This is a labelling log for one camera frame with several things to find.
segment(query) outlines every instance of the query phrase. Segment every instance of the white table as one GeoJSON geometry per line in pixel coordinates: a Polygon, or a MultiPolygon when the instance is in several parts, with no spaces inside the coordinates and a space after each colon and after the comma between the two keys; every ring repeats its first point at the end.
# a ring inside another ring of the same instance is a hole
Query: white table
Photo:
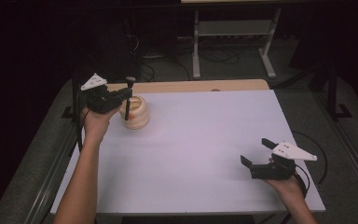
{"type": "MultiPolygon", "coordinates": [[[[140,95],[148,105],[149,123],[141,130],[128,130],[119,114],[114,115],[101,145],[98,213],[155,216],[285,210],[270,186],[252,179],[240,161],[244,155],[254,164],[268,162],[271,150],[261,145],[262,138],[295,142],[274,91],[140,95]]],[[[57,210],[77,157],[76,148],[51,213],[57,210]]],[[[303,161],[296,163],[308,171],[303,161]]],[[[324,210],[313,182],[307,203],[312,211],[324,210]]]]}

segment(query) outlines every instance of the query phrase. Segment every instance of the dark background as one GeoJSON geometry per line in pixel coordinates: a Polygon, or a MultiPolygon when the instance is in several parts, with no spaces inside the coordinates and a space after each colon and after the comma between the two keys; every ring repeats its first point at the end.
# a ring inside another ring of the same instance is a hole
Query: dark background
{"type": "MultiPolygon", "coordinates": [[[[72,2],[0,0],[0,198],[56,94],[74,73],[85,79],[98,72],[110,82],[138,75],[123,30],[130,28],[157,48],[158,42],[165,43],[166,50],[172,45],[159,38],[192,32],[188,11],[169,20],[162,19],[167,14],[138,12],[131,14],[135,23],[126,26],[122,18],[127,12],[60,10],[72,2]],[[167,26],[171,29],[166,33],[149,37],[167,26]]],[[[276,38],[301,39],[292,66],[306,69],[320,60],[333,62],[358,94],[358,3],[286,7],[278,28],[276,38]]]]}

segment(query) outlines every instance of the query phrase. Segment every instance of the black cable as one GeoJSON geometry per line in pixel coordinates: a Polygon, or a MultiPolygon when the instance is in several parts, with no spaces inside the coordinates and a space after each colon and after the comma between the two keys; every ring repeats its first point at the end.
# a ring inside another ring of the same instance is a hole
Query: black cable
{"type": "Polygon", "coordinates": [[[291,217],[292,217],[292,214],[288,213],[281,221],[281,224],[286,224],[290,220],[291,217]]]}
{"type": "Polygon", "coordinates": [[[302,170],[302,172],[304,173],[305,177],[308,180],[308,185],[307,185],[307,188],[306,188],[306,191],[305,191],[305,195],[307,195],[308,190],[310,189],[310,177],[308,176],[308,174],[305,172],[305,170],[301,166],[296,164],[296,167],[298,167],[298,168],[300,168],[300,170],[302,170]]]}
{"type": "Polygon", "coordinates": [[[185,46],[182,46],[180,48],[177,49],[176,53],[187,53],[187,52],[190,52],[194,46],[194,39],[192,37],[189,37],[189,38],[185,38],[185,40],[190,40],[188,44],[186,44],[185,46]]]}
{"type": "Polygon", "coordinates": [[[291,131],[292,131],[292,133],[300,134],[300,135],[308,138],[321,150],[322,154],[324,155],[324,174],[322,175],[321,179],[318,181],[318,188],[320,188],[320,185],[322,184],[322,182],[324,182],[324,179],[327,176],[327,169],[328,169],[327,156],[324,152],[324,149],[315,140],[313,140],[311,137],[307,136],[306,134],[299,132],[299,131],[294,131],[294,130],[291,130],[291,131]]]}
{"type": "Polygon", "coordinates": [[[156,80],[155,80],[155,74],[156,74],[156,72],[155,72],[155,70],[154,70],[154,68],[153,68],[152,66],[150,66],[150,65],[148,65],[148,64],[145,64],[145,63],[142,63],[142,64],[140,64],[139,69],[141,69],[144,74],[148,74],[148,75],[150,76],[150,78],[146,78],[146,82],[149,82],[149,81],[151,81],[151,80],[156,81],[156,80]],[[142,68],[142,66],[145,66],[145,67],[149,68],[149,69],[151,70],[152,74],[148,74],[148,73],[142,68]]]}
{"type": "Polygon", "coordinates": [[[204,51],[200,51],[199,52],[199,56],[201,56],[203,59],[214,62],[214,63],[224,63],[224,64],[235,64],[238,63],[240,61],[240,51],[239,52],[235,52],[233,51],[232,54],[230,54],[231,52],[223,50],[222,52],[224,52],[225,54],[227,54],[227,57],[222,59],[217,57],[216,55],[214,55],[213,53],[210,55],[206,55],[204,51]]]}
{"type": "Polygon", "coordinates": [[[132,55],[132,60],[135,61],[135,59],[136,59],[136,51],[139,48],[140,41],[139,41],[138,37],[136,37],[136,35],[127,35],[127,37],[134,38],[136,40],[135,47],[133,47],[133,49],[130,50],[130,54],[132,55]]]}
{"type": "Polygon", "coordinates": [[[145,63],[176,63],[178,64],[179,66],[183,67],[186,71],[186,74],[187,74],[187,78],[189,81],[191,81],[191,76],[190,74],[188,73],[188,70],[187,68],[182,65],[181,63],[177,62],[177,61],[174,61],[174,60],[167,60],[165,58],[168,58],[168,57],[164,57],[164,60],[161,60],[161,59],[151,59],[149,62],[145,62],[145,63]]]}
{"type": "Polygon", "coordinates": [[[87,113],[84,115],[84,118],[81,122],[81,125],[80,125],[80,141],[78,142],[78,146],[79,146],[79,151],[81,151],[83,149],[83,143],[82,143],[82,136],[81,136],[81,130],[83,128],[83,125],[84,125],[84,121],[86,120],[86,116],[88,115],[88,113],[91,111],[91,109],[89,108],[89,110],[87,111],[87,113]]]}
{"type": "Polygon", "coordinates": [[[82,147],[82,136],[81,136],[81,123],[80,123],[80,89],[77,90],[76,94],[76,111],[74,113],[76,120],[76,135],[77,135],[77,145],[79,148],[82,147]]]}

